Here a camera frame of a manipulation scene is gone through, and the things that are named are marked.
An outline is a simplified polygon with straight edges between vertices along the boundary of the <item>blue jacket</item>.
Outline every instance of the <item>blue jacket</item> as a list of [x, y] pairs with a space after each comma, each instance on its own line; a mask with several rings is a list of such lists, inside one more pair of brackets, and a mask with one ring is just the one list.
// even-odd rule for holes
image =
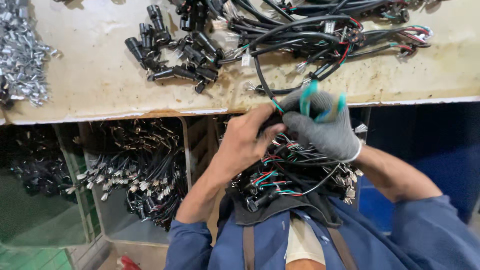
[[[385, 236], [353, 207], [331, 199], [344, 224], [338, 229], [359, 270], [480, 269], [480, 241], [462, 223], [448, 196], [396, 204], [393, 229]], [[344, 270], [328, 230], [302, 211], [293, 210], [312, 227], [328, 270]], [[285, 269], [289, 212], [276, 214], [254, 227], [255, 269]], [[242, 227], [231, 214], [211, 247], [206, 223], [173, 221], [165, 269], [243, 270]]]

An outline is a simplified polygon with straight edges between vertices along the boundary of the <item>bare hand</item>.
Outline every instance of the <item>bare hand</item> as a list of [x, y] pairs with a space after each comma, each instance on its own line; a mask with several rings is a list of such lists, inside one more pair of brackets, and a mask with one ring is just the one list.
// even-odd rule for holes
[[263, 104], [247, 114], [230, 119], [220, 149], [209, 166], [218, 177], [218, 184], [227, 183], [261, 159], [275, 136], [286, 130], [284, 124], [275, 124], [257, 138], [260, 126], [274, 111], [273, 104]]

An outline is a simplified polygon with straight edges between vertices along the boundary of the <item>black cloth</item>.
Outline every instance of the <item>black cloth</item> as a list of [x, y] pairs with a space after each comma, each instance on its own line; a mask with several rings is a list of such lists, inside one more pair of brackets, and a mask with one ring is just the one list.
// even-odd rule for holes
[[310, 192], [305, 196], [281, 195], [270, 202], [265, 207], [252, 213], [248, 210], [242, 194], [230, 187], [225, 190], [226, 194], [220, 202], [220, 211], [218, 216], [218, 235], [220, 235], [223, 226], [232, 211], [235, 211], [235, 222], [237, 225], [252, 226], [263, 222], [269, 217], [288, 209], [300, 209], [307, 213], [312, 219], [319, 222], [327, 228], [338, 228], [342, 225], [342, 220], [333, 210], [328, 197], [318, 192]]

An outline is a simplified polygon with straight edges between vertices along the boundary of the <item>hand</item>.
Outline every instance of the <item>hand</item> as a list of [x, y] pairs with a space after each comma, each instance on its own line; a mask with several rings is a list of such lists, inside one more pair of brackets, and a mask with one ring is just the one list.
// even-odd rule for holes
[[[283, 123], [289, 132], [299, 134], [299, 142], [313, 144], [320, 153], [328, 155], [341, 162], [350, 162], [357, 158], [361, 142], [353, 133], [350, 124], [348, 107], [340, 111], [333, 122], [315, 123], [312, 118], [294, 111], [300, 108], [299, 101], [302, 90], [297, 90], [280, 102], [280, 107], [287, 111]], [[321, 91], [311, 97], [311, 110], [318, 113], [332, 107], [333, 98], [327, 92]]]
[[273, 104], [263, 104], [247, 114], [230, 119], [220, 149], [208, 168], [218, 177], [219, 184], [227, 183], [260, 160], [275, 136], [286, 130], [284, 124], [275, 124], [257, 138], [258, 129], [274, 111]]

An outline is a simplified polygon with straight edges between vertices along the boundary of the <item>green floor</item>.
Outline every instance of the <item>green floor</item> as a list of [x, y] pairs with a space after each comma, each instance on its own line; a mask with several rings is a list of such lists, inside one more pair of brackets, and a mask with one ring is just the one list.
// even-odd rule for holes
[[72, 270], [64, 248], [6, 249], [0, 246], [0, 270]]

